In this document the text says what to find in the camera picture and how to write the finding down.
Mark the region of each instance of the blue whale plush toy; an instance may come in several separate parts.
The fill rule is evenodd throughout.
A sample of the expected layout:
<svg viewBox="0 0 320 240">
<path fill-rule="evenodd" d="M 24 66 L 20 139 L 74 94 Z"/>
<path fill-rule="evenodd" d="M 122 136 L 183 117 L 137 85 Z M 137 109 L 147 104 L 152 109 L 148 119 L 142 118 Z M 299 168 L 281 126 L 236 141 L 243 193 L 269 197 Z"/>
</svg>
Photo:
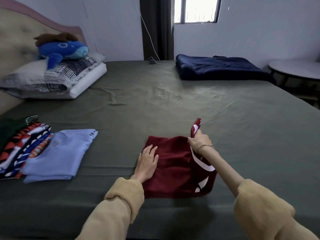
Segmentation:
<svg viewBox="0 0 320 240">
<path fill-rule="evenodd" d="M 88 54 L 88 47 L 79 41 L 50 42 L 38 47 L 42 58 L 48 58 L 47 69 L 55 68 L 62 60 L 81 59 Z"/>
</svg>

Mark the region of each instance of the brown plush toy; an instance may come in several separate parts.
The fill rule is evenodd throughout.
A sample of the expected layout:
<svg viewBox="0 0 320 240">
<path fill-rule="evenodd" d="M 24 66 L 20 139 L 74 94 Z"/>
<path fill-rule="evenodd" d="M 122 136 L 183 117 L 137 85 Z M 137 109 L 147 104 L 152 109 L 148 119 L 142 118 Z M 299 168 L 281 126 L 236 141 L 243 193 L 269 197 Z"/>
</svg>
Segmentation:
<svg viewBox="0 0 320 240">
<path fill-rule="evenodd" d="M 39 35 L 38 37 L 33 38 L 37 40 L 35 42 L 35 46 L 39 47 L 43 44 L 50 43 L 50 42 L 67 42 L 68 40 L 70 41 L 78 41 L 78 37 L 75 36 L 72 33 L 68 32 L 62 32 L 60 34 L 52 34 L 52 33 L 43 33 Z"/>
</svg>

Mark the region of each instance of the pink headboard trim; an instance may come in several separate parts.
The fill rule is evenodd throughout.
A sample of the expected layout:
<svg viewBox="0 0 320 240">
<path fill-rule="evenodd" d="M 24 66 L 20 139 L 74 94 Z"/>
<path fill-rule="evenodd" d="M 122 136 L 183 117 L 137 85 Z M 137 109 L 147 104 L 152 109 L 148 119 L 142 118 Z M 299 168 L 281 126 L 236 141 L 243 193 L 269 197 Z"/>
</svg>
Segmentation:
<svg viewBox="0 0 320 240">
<path fill-rule="evenodd" d="M 36 12 L 35 10 L 31 9 L 30 7 L 15 0 L 0 0 L 0 8 L 5 8 L 11 11 L 25 14 L 55 30 L 58 30 L 61 32 L 70 32 L 73 34 L 78 34 L 80 35 L 82 42 L 87 44 L 85 36 L 83 35 L 82 29 L 79 26 L 67 26 L 67 25 L 58 24 L 48 19 L 47 17 L 43 16 L 42 14 Z"/>
</svg>

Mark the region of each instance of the white wall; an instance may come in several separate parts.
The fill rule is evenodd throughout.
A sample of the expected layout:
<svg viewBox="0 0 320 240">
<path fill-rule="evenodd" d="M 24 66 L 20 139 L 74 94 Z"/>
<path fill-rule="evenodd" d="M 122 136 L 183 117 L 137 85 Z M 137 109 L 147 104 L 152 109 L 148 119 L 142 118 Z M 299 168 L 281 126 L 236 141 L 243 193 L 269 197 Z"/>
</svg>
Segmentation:
<svg viewBox="0 0 320 240">
<path fill-rule="evenodd" d="M 174 26 L 175 56 L 238 56 L 258 67 L 320 54 L 320 0 L 222 0 L 218 23 Z"/>
<path fill-rule="evenodd" d="M 53 21 L 80 26 L 109 61 L 143 60 L 139 0 L 16 0 Z"/>
</svg>

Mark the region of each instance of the light blue folded shirt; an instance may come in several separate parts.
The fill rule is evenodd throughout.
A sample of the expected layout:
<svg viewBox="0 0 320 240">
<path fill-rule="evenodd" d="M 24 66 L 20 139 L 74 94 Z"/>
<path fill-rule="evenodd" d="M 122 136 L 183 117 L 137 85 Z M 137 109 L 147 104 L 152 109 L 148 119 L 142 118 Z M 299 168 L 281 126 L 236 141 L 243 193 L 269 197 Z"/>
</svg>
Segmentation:
<svg viewBox="0 0 320 240">
<path fill-rule="evenodd" d="M 55 133 L 43 153 L 27 160 L 21 170 L 27 175 L 23 182 L 72 179 L 97 134 L 95 129 L 68 129 Z"/>
</svg>

